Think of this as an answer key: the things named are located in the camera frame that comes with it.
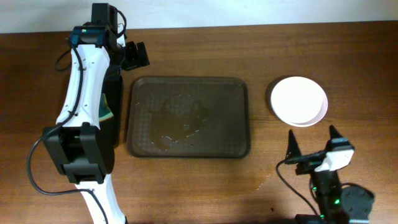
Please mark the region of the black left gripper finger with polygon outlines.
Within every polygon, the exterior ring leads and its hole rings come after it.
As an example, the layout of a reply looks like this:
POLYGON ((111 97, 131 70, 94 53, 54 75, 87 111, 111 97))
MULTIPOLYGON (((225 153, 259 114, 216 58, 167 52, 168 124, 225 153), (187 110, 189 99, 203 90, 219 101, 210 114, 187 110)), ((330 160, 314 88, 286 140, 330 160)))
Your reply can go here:
POLYGON ((143 42, 137 43, 137 54, 138 54, 138 60, 139 60, 140 66, 150 65, 147 50, 146 50, 145 44, 143 42))
POLYGON ((126 43, 124 52, 124 69, 135 69, 138 66, 136 44, 133 41, 126 43))

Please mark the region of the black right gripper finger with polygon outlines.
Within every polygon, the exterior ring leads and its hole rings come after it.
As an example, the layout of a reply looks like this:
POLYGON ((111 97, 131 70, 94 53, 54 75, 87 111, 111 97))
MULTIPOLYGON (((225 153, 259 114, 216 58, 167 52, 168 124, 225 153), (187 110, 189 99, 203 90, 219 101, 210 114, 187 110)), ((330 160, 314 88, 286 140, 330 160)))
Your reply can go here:
POLYGON ((343 136, 338 132, 338 130, 333 125, 329 126, 329 133, 330 133, 330 139, 343 138, 343 136))
POLYGON ((298 158, 301 156, 302 156, 302 154, 299 149, 299 145, 295 138, 294 132, 292 130, 289 130, 288 146, 287 146, 287 152, 286 152, 285 158, 286 159, 295 159, 295 158, 298 158))

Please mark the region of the white plate with sauce smear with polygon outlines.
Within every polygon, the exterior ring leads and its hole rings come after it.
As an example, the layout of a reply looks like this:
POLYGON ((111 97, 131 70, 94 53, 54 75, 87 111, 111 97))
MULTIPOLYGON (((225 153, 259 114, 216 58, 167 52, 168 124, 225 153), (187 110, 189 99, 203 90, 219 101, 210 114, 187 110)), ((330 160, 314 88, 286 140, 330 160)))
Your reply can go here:
POLYGON ((288 77, 271 91, 270 104, 284 123, 308 127, 321 121, 328 111, 328 98, 323 88, 305 77, 288 77))

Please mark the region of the green yellow sponge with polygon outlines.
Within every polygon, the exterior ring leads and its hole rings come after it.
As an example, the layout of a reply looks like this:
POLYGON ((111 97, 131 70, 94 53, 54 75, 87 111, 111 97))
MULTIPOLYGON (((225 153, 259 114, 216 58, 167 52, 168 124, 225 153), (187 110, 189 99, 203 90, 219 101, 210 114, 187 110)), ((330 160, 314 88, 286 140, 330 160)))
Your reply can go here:
POLYGON ((108 106, 106 96, 104 93, 101 94, 100 102, 99 102, 99 122, 103 122, 107 119, 111 119, 114 117, 113 112, 108 106))

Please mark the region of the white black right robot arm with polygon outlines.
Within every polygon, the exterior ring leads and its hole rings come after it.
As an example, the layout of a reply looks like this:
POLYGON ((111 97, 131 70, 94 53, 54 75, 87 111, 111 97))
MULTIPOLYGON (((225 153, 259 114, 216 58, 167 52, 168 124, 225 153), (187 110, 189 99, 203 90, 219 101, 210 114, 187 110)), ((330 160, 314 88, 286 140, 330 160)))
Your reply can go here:
POLYGON ((354 183, 342 183, 338 171, 351 162, 355 147, 334 126, 323 150, 303 155, 292 130, 285 159, 276 165, 295 165, 297 175, 309 175, 310 193, 319 211, 297 214, 295 223, 369 223, 374 194, 354 183))

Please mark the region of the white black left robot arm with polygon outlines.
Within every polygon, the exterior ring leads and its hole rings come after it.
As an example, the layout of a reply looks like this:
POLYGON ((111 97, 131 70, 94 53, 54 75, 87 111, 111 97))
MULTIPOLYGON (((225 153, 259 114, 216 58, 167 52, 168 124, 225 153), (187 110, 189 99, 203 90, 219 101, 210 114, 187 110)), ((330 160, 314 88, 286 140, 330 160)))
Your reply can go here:
POLYGON ((77 26, 67 43, 71 74, 63 108, 42 141, 62 175, 82 194, 94 223, 127 223, 113 189, 119 141, 121 72, 149 64, 143 42, 105 26, 77 26))

